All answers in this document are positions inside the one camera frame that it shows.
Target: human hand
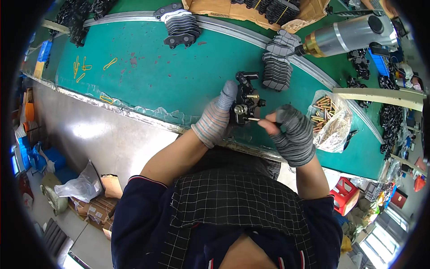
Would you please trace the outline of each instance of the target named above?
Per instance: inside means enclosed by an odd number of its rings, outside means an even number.
[[[213,99],[202,117],[191,128],[208,148],[213,148],[222,139],[230,119],[230,108],[236,99],[237,85],[233,80],[225,82],[220,96]]]
[[[284,133],[275,125],[282,124]],[[309,163],[315,155],[312,122],[292,105],[283,105],[269,114],[258,124],[266,129],[275,143],[276,149],[291,167],[299,167]]]

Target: green workbench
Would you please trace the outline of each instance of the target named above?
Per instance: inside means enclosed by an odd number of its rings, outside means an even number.
[[[156,10],[170,1],[119,0],[111,13]],[[334,10],[341,6],[332,1]],[[301,29],[297,34],[304,37],[324,25],[343,19],[329,15],[321,21]],[[273,36],[274,31],[264,30],[254,23],[228,20],[264,34]],[[54,40],[50,64],[43,72],[43,79],[55,82],[57,86],[100,99],[100,95],[118,99],[122,106],[136,112],[161,119],[166,122],[189,127],[198,120],[205,105],[216,97],[228,79],[233,79],[238,71],[259,71],[262,74],[263,49],[225,34],[202,30],[197,42],[185,48],[183,45],[170,49],[163,44],[167,32],[161,22],[115,22],[91,26],[85,40],[85,46],[76,48],[67,37]],[[23,71],[32,74],[38,51],[29,56]],[[79,56],[80,67],[74,75],[73,63]],[[77,82],[84,73],[85,64],[92,65],[91,70]],[[106,70],[103,67],[115,57],[118,61]],[[346,55],[328,58],[308,58],[325,71],[341,86],[346,86],[349,75],[356,76],[352,64]],[[261,109],[261,116],[283,104],[292,104],[306,113],[316,90],[327,88],[293,66],[290,88],[284,92],[263,89],[261,80],[253,81],[261,98],[267,100],[267,106]],[[375,87],[376,67],[371,67],[371,76],[365,83]],[[376,126],[380,104],[369,107],[367,114]],[[363,121],[354,115],[352,130],[360,130],[342,153],[328,153],[318,150],[317,156],[324,167],[350,173],[370,179],[377,179],[383,166],[383,155],[379,152],[380,143]],[[244,127],[237,127],[229,137],[230,141],[261,149],[274,150],[274,145],[265,131],[251,122]]]

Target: rubber band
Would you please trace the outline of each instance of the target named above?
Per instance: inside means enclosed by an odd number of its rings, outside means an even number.
[[[84,71],[91,70],[92,65],[85,65],[85,60],[86,60],[86,56],[84,56],[84,58],[83,58],[82,70],[84,70]]]
[[[282,15],[284,15],[284,13],[285,13],[285,11],[287,11],[287,9],[288,9],[288,6],[285,8],[284,12],[282,12],[281,16],[279,16],[278,20],[275,23],[278,23],[278,21],[281,19]]]
[[[255,5],[255,7],[254,7],[254,9],[256,9],[257,7],[258,7],[258,4],[261,2],[261,0],[259,0],[258,2],[257,2],[257,4]]]
[[[83,77],[85,76],[85,73],[83,73],[77,80],[76,82],[79,82]]]
[[[76,62],[73,63],[73,79],[76,78],[76,74],[78,73],[78,69],[79,69],[79,55],[76,56]]]
[[[111,105],[114,103],[114,100],[111,97],[100,95],[100,99]]]
[[[115,58],[114,58],[110,63],[108,63],[107,65],[105,65],[105,66],[103,67],[103,70],[108,69],[108,68],[109,68],[109,66],[113,65],[114,63],[116,63],[116,62],[117,62],[117,60],[118,60],[118,58],[117,58],[117,57],[115,57]]]

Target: dark blue shirt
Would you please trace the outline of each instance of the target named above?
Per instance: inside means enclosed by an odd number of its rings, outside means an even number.
[[[133,176],[115,210],[112,229],[112,261],[116,269],[156,268],[172,216],[174,187]],[[318,268],[336,269],[341,252],[342,230],[333,217],[333,197],[303,201]],[[246,233],[278,268],[302,268],[294,239],[278,231],[216,226],[200,223],[191,230],[184,268],[220,266],[228,248]]]

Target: checkered cloth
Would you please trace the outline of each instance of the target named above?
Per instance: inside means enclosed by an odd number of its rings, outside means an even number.
[[[175,182],[173,214],[161,268],[180,269],[197,223],[259,227],[283,232],[295,238],[305,254],[306,268],[316,265],[309,230],[302,215],[300,198],[284,184],[274,180],[280,163],[228,151],[215,163],[206,156],[196,169],[220,166],[193,173]]]

